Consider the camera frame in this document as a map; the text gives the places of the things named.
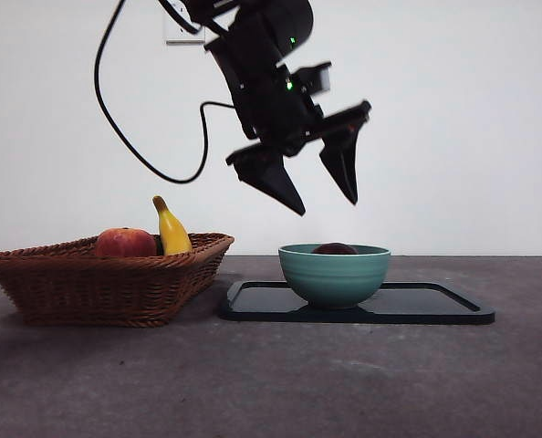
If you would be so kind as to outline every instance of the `electrical outlet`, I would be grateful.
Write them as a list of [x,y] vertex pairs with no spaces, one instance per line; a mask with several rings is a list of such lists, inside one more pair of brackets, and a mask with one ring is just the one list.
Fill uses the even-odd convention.
[[[194,24],[190,20],[190,15],[186,11],[186,6],[180,0],[168,0],[170,5],[180,14],[180,16],[194,27],[200,25]],[[197,34],[186,32],[170,15],[163,11],[163,37],[166,44],[204,44],[206,40],[206,30],[200,29]]]

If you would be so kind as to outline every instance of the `teal bowl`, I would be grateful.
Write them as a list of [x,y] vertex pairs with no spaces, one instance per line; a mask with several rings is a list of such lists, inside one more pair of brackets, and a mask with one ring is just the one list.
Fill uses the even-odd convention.
[[351,308],[379,290],[389,268],[390,250],[350,245],[358,254],[312,254],[319,245],[279,248],[279,263],[287,284],[310,305]]

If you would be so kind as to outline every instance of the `basket rim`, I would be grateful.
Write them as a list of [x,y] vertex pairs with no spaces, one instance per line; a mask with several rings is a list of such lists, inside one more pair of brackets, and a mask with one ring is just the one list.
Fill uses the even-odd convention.
[[208,259],[210,256],[215,255],[223,247],[228,248],[234,241],[235,238],[231,235],[226,235],[224,233],[189,233],[190,237],[192,236],[201,236],[208,235],[215,238],[212,242],[209,242],[204,245],[199,245],[193,248],[191,251],[184,253],[174,254],[174,255],[148,255],[148,256],[132,256],[132,257],[121,257],[121,256],[112,256],[112,255],[94,255],[94,254],[66,254],[66,255],[51,255],[51,254],[29,254],[29,253],[40,253],[47,250],[61,250],[63,247],[79,247],[91,245],[94,243],[98,235],[92,237],[85,237],[78,240],[62,242],[53,245],[41,245],[41,246],[32,246],[28,248],[19,248],[10,251],[0,251],[0,261],[9,262],[15,260],[22,261],[68,261],[68,260],[78,260],[78,261],[88,261],[91,263],[115,263],[119,262],[121,264],[127,265],[137,265],[140,262],[143,263],[159,263],[159,262],[168,262],[169,264],[174,263],[187,263],[189,260],[195,262],[200,262]]

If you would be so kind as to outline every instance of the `yellow banana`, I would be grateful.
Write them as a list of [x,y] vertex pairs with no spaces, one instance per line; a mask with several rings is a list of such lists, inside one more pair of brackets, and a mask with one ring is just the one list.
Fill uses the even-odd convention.
[[168,210],[161,196],[153,196],[160,220],[160,239],[166,256],[192,251],[192,243],[182,223]]

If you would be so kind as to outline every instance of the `black tray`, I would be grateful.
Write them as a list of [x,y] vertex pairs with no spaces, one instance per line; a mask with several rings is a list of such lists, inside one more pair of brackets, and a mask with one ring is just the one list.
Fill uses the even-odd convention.
[[218,316],[234,321],[357,322],[380,324],[490,324],[495,312],[452,287],[436,283],[383,283],[354,308],[310,306],[286,282],[234,283]]

